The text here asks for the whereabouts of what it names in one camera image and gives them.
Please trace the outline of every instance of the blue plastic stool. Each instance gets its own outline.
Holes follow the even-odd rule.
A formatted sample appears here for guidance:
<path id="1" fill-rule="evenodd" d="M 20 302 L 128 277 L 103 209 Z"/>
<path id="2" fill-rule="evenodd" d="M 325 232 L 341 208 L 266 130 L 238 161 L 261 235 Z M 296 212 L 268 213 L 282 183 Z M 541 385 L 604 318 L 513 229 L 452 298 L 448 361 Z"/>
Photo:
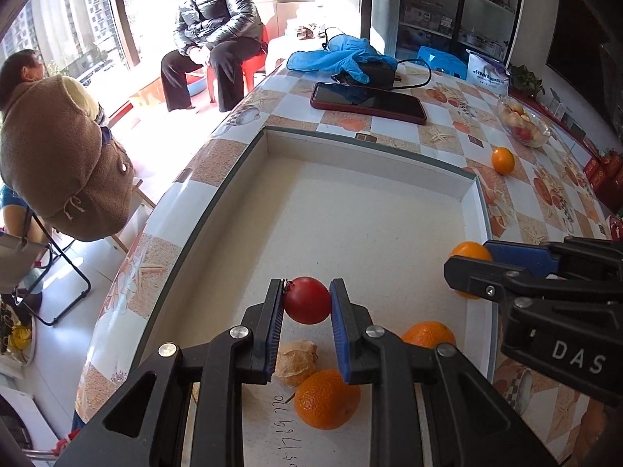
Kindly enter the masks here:
<path id="1" fill-rule="evenodd" d="M 443 72 L 454 77 L 467 78 L 467 65 L 450 53 L 431 47 L 420 47 L 417 57 L 431 66 L 431 70 Z"/>

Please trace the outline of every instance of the shiny puffer jacket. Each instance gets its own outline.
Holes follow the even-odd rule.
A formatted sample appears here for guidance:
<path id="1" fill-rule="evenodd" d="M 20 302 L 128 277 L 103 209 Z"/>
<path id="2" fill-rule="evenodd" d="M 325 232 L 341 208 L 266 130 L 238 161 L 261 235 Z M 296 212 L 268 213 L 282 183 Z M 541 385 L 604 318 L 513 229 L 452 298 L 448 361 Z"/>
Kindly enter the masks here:
<path id="1" fill-rule="evenodd" d="M 175 45 L 187 55 L 193 46 L 214 46 L 239 37 L 261 39 L 262 21 L 253 0 L 178 0 Z"/>

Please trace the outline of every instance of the phone screen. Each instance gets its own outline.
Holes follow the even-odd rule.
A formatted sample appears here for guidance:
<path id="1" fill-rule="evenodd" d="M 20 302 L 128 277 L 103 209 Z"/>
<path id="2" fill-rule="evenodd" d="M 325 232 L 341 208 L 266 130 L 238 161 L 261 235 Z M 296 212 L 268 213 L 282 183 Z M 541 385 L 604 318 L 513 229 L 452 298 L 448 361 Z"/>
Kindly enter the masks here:
<path id="1" fill-rule="evenodd" d="M 426 118 L 424 108 L 417 98 L 403 93 L 375 90 L 365 86 L 318 83 L 314 100 L 335 105 L 358 105 L 359 107 L 407 114 L 416 118 Z"/>

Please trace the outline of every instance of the black pants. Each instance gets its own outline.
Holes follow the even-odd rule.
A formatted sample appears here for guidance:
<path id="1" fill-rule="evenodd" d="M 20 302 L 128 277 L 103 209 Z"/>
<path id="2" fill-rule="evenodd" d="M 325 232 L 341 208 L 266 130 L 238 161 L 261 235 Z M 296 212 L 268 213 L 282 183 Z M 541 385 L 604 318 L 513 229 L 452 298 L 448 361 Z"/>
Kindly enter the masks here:
<path id="1" fill-rule="evenodd" d="M 258 40 L 241 37 L 221 42 L 210 52 L 210 65 L 216 76 L 221 112 L 230 111 L 244 97 L 242 62 L 259 53 L 260 47 Z M 178 51 L 172 51 L 162 58 L 162 86 L 169 112 L 185 109 L 191 105 L 186 73 L 200 67 L 201 65 L 197 65 L 191 58 L 181 55 Z"/>

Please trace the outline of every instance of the television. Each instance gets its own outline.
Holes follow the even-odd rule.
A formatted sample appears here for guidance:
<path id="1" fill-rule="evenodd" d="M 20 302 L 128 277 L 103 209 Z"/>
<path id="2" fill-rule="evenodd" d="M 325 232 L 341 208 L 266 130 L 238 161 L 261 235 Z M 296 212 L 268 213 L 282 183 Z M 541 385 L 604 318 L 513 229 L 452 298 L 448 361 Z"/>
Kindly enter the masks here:
<path id="1" fill-rule="evenodd" d="M 604 82 L 604 73 L 611 74 L 604 70 L 618 63 L 608 57 L 609 45 L 608 35 L 584 0 L 558 1 L 547 65 L 573 86 L 616 131 L 613 107 L 607 102 L 613 98 L 613 82 L 611 78 Z"/>

